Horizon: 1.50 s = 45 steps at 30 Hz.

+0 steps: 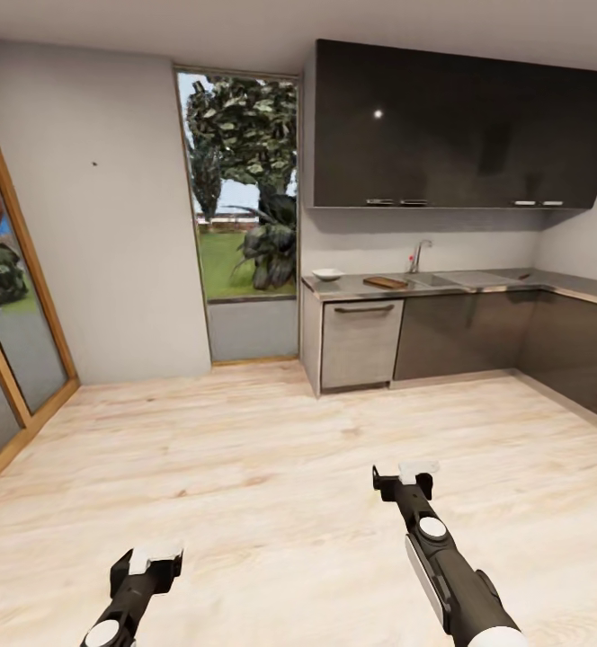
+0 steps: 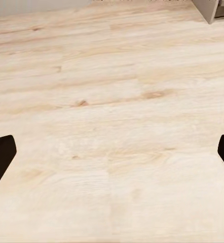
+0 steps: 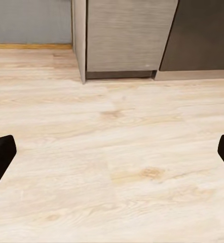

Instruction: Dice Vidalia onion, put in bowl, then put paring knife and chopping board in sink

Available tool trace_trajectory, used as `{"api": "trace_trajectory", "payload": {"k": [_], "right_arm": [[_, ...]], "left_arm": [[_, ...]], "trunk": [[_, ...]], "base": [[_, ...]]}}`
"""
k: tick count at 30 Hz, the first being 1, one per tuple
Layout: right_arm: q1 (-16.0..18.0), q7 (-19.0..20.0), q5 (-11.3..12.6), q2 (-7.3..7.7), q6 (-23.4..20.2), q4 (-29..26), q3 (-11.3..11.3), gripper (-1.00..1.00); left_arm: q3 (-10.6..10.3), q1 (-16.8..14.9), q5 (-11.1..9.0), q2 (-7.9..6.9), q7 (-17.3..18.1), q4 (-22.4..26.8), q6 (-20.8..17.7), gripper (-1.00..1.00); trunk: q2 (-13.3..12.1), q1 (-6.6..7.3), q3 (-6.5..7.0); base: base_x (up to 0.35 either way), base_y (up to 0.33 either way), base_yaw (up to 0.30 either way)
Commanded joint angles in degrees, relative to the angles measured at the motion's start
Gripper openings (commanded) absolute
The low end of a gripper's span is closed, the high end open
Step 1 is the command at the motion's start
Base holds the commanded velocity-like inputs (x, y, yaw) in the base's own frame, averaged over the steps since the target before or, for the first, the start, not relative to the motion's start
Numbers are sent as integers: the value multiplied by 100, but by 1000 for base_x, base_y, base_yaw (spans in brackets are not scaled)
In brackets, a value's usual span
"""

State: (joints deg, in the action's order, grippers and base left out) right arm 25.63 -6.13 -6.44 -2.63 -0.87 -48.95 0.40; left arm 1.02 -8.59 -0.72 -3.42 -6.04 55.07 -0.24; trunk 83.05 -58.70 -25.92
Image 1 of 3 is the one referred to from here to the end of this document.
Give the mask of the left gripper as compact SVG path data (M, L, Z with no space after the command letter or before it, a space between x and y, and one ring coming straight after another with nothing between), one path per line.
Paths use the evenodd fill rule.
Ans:
M111 569L111 598L112 602L122 593L134 591L138 593L144 604L149 605L154 594L168 593L172 588L173 578L181 575L183 557L152 560L150 568L144 574L129 575L132 549L124 554Z

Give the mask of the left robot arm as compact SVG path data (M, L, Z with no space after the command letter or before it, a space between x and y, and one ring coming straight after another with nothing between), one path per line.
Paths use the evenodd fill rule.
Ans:
M81 647L137 647L135 636L150 599L168 593L181 575L184 542L138 544L111 569L112 603L83 639Z

